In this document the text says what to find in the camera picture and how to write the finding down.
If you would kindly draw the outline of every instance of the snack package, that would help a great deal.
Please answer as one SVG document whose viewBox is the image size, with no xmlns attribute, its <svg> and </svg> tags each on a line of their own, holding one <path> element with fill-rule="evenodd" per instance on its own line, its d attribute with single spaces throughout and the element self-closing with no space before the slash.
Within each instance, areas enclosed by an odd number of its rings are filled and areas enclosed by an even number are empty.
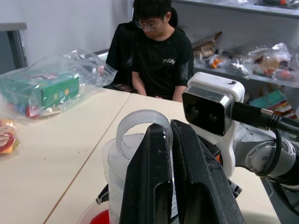
<svg viewBox="0 0 299 224">
<path fill-rule="evenodd" d="M 299 73 L 289 69 L 278 69 L 272 74 L 272 78 L 274 80 L 299 82 Z"/>
<path fill-rule="evenodd" d="M 224 69 L 227 67 L 228 62 L 228 57 L 218 54 L 214 54 L 207 59 L 207 64 L 211 69 Z"/>
<path fill-rule="evenodd" d="M 292 59 L 287 46 L 284 43 L 274 45 L 263 53 L 259 67 L 265 76 L 271 76 L 278 69 L 287 69 Z"/>
<path fill-rule="evenodd" d="M 194 58 L 197 63 L 202 63 L 204 59 L 211 57 L 215 53 L 216 43 L 221 35 L 222 32 L 218 32 L 192 43 Z"/>
<path fill-rule="evenodd" d="M 0 156 L 12 153 L 18 145 L 13 121 L 0 119 Z"/>
<path fill-rule="evenodd" d="M 116 70 L 83 50 L 48 56 L 0 76 L 7 105 L 32 119 L 63 112 L 87 93 L 112 83 Z"/>
</svg>

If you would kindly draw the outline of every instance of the plastic bag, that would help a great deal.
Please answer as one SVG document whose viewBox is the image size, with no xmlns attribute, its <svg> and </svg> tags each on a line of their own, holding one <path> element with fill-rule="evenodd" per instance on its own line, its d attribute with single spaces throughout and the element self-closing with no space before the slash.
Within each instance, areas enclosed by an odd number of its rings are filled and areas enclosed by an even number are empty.
<svg viewBox="0 0 299 224">
<path fill-rule="evenodd" d="M 266 47 L 264 45 L 259 46 L 241 46 L 234 48 L 232 50 L 232 55 L 236 58 L 240 58 L 242 60 L 252 60 L 256 61 L 259 60 L 261 57 L 263 57 L 264 52 L 266 52 L 269 49 L 269 47 Z"/>
<path fill-rule="evenodd" d="M 194 59 L 197 64 L 206 64 L 203 60 L 214 55 L 216 43 L 221 34 L 222 32 L 218 32 L 192 43 Z"/>
<path fill-rule="evenodd" d="M 239 3 L 239 4 L 251 4 L 256 5 L 260 0 L 213 0 L 213 2 L 221 2 L 221 3 Z"/>
<path fill-rule="evenodd" d="M 232 58 L 226 64 L 224 69 L 227 72 L 232 72 L 234 75 L 249 79 L 250 75 L 253 73 L 253 63 L 251 60 Z"/>
<path fill-rule="evenodd" d="M 97 55 L 75 50 L 1 75 L 0 90 L 10 108 L 36 119 L 63 112 L 87 93 L 112 83 L 116 72 Z"/>
<path fill-rule="evenodd" d="M 259 73 L 271 76 L 279 69 L 288 69 L 291 59 L 292 56 L 287 46 L 284 43 L 276 44 L 263 53 L 263 58 L 259 63 Z"/>
<path fill-rule="evenodd" d="M 229 58 L 215 54 L 207 59 L 207 64 L 212 69 L 223 69 L 226 68 L 229 63 Z"/>
<path fill-rule="evenodd" d="M 15 130 L 12 120 L 0 119 L 0 156 L 12 153 L 19 146 Z"/>
<path fill-rule="evenodd" d="M 297 9 L 299 0 L 260 0 L 259 5 Z"/>
<path fill-rule="evenodd" d="M 271 76 L 274 80 L 299 82 L 299 73 L 297 70 L 278 69 Z"/>
</svg>

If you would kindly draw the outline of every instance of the metal shelf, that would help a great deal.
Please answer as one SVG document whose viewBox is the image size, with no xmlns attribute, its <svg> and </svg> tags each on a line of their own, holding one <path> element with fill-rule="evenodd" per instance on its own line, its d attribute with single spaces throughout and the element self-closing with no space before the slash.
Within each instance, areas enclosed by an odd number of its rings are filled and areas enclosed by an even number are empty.
<svg viewBox="0 0 299 224">
<path fill-rule="evenodd" d="M 266 6 L 255 6 L 250 4 L 238 4 L 238 3 L 223 3 L 223 2 L 211 2 L 210 0 L 173 0 L 176 3 L 185 3 L 192 5 L 199 5 L 204 7 L 214 7 L 230 9 L 235 11 L 243 11 L 256 14 L 265 14 L 278 17 L 299 19 L 299 10 L 278 8 L 278 7 L 266 7 Z"/>
<path fill-rule="evenodd" d="M 231 76 L 232 79 L 234 79 L 234 77 L 241 77 L 241 76 L 235 75 L 233 73 L 228 73 L 224 69 L 211 69 L 211 68 L 203 67 L 203 66 L 197 65 L 197 64 L 195 64 L 194 67 L 197 71 L 201 71 L 201 72 L 216 75 L 216 76 L 221 76 L 221 77 Z M 262 76 L 257 76 L 257 75 L 251 75 L 249 78 L 254 79 L 254 80 L 259 80 L 262 82 L 273 83 L 276 85 L 285 85 L 285 86 L 299 88 L 299 83 L 296 83 L 296 82 L 274 80 L 272 78 L 267 78 L 267 77 L 262 77 Z"/>
</svg>

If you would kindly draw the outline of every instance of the person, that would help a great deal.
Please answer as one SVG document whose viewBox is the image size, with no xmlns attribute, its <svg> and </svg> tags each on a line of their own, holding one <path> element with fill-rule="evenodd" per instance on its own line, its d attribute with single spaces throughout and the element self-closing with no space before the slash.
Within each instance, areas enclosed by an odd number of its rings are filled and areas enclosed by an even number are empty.
<svg viewBox="0 0 299 224">
<path fill-rule="evenodd" d="M 145 96 L 182 102 L 193 76 L 193 50 L 189 39 L 169 24 L 171 0 L 135 0 L 139 21 L 133 41 L 132 82 Z"/>
</svg>

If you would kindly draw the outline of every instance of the red object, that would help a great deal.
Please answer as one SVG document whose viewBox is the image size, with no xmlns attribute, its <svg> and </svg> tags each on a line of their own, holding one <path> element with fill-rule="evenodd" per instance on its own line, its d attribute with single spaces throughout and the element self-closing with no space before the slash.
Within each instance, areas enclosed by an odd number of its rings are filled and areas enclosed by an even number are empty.
<svg viewBox="0 0 299 224">
<path fill-rule="evenodd" d="M 92 219 L 90 224 L 109 224 L 109 211 L 103 211 Z"/>
<path fill-rule="evenodd" d="M 8 135 L 9 140 L 6 142 L 6 144 L 2 148 L 0 147 L 0 153 L 4 152 L 9 147 L 11 147 L 14 144 L 14 141 L 15 141 L 15 137 L 12 133 L 4 133 L 4 134 L 1 134 L 1 135 Z"/>
<path fill-rule="evenodd" d="M 32 106 L 27 106 L 26 107 L 26 117 L 28 117 L 28 118 L 32 118 L 32 119 L 36 119 L 36 118 L 38 118 L 39 117 L 39 115 L 37 114 L 37 115 L 34 115 L 34 116 L 31 116 L 31 113 L 30 112 L 34 112 L 34 111 L 38 111 L 39 110 L 39 108 L 34 108 L 34 107 L 32 107 Z"/>
</svg>

